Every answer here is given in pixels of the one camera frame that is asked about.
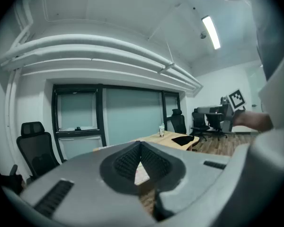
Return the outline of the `black mesh office chair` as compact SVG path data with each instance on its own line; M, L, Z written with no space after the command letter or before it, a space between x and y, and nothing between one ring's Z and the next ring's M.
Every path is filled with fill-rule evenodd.
M186 134L185 117L180 109L173 109L167 121L171 121L175 133Z
M221 136L228 138L222 131L220 116L218 114L206 114L206 118L208 120L208 126L213 128L212 134L217 136L218 141Z
M9 175L0 176L0 185L11 189L14 193L20 194L24 187L25 182L22 175L17 174L18 166L13 165Z
M190 135L198 136L199 138L203 138L205 141L207 141L207 138L205 137L204 133L208 131L210 127L205 123L204 114L193 112L192 118L193 127L191 129L193 131Z
M17 146L32 173L28 184L60 165L53 152L51 134L41 122L23 123Z

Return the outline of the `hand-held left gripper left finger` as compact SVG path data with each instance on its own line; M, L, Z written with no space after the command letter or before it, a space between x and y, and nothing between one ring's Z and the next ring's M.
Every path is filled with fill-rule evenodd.
M156 220L139 197L118 193L100 175L100 164L131 143L67 160L20 195L3 187L12 207L34 227L148 227Z

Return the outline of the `long ceiling light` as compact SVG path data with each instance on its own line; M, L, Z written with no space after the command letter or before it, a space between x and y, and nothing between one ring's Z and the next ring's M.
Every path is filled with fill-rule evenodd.
M210 16L203 17L202 22L210 36L214 49L215 50L220 49L221 47L220 40L211 17Z

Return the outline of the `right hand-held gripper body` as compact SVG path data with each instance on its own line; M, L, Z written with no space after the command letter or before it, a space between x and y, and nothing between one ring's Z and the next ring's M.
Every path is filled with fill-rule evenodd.
M240 89L222 97L221 105L221 113L223 114L222 128L232 128L234 117L246 110L246 100Z

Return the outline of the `black cloth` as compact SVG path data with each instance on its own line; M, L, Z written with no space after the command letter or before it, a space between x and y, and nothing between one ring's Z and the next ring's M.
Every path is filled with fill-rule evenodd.
M180 145L180 146L184 146L184 145L194 141L194 139L195 139L194 136L186 135L186 136L180 136L180 137L172 138L172 141L175 142L176 144Z

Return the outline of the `white ceiling pipe run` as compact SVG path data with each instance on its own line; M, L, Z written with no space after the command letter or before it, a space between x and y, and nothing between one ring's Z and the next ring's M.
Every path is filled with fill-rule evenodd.
M14 70L24 66L60 59L90 59L138 66L185 86L196 96L203 85L190 73L172 61L138 45L99 35L53 35L10 48L0 55L0 67Z

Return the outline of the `person's black shirt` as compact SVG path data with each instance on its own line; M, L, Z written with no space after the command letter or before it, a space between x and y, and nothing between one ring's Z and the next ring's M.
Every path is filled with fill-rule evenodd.
M274 0L250 0L256 25L257 51L266 79L284 57L284 14Z

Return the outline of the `pink checkered bunny mat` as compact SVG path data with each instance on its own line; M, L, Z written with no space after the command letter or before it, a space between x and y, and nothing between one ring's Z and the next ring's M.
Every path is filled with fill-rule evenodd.
M134 184L141 185L142 183L148 181L149 179L150 179L149 175L147 174L142 163L140 162L136 168Z

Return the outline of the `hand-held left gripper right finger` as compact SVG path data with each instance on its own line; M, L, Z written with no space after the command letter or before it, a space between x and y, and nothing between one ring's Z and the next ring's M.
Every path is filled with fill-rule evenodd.
M155 180L153 216L141 221L216 221L234 191L234 157L141 142L142 164Z

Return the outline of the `black framed frosted window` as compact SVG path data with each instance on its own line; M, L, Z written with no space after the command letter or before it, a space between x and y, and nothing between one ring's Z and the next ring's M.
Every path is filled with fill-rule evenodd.
M165 127L179 93L102 84L54 85L52 124L61 161L147 137Z

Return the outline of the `person's right forearm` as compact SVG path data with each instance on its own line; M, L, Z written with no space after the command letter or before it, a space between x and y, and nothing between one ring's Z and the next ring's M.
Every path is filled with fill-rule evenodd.
M233 126L245 126L259 132L265 132L273 129L273 123L267 113L237 110L234 113L232 122Z

